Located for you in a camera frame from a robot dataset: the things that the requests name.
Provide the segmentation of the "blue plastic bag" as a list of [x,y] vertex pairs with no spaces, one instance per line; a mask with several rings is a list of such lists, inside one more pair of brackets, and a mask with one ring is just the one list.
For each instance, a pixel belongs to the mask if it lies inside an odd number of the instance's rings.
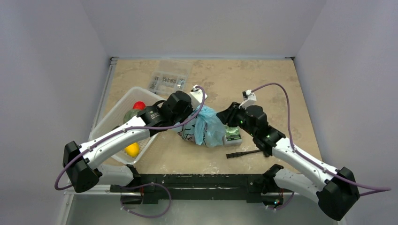
[[197,116],[187,124],[172,129],[183,140],[206,147],[223,145],[226,128],[216,116],[216,111],[203,106]]

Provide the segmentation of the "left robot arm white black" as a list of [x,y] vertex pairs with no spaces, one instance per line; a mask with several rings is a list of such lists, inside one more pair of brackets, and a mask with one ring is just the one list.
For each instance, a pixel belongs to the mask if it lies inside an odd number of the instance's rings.
[[128,167],[105,173],[100,166],[133,143],[187,124],[198,115],[205,99],[204,89],[195,85],[188,94],[183,91],[171,94],[167,100],[159,102],[161,106],[147,106],[137,116],[97,139],[83,144],[75,141],[67,143],[63,153],[63,169],[56,178],[54,188],[73,188],[75,192],[82,193],[108,178],[110,184],[122,186],[129,192],[136,191],[140,179]]

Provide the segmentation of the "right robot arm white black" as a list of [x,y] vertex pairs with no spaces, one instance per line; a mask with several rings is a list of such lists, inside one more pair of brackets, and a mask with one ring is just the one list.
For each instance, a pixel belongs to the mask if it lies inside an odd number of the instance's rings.
[[256,147],[265,154],[288,163],[299,172],[277,169],[264,177],[266,189],[274,191],[280,187],[305,196],[335,221],[342,220],[359,200],[359,190],[353,184],[355,177],[351,170],[346,167],[337,169],[292,146],[285,134],[269,125],[261,106],[251,105],[244,109],[233,102],[216,115],[224,125],[239,127],[248,133]]

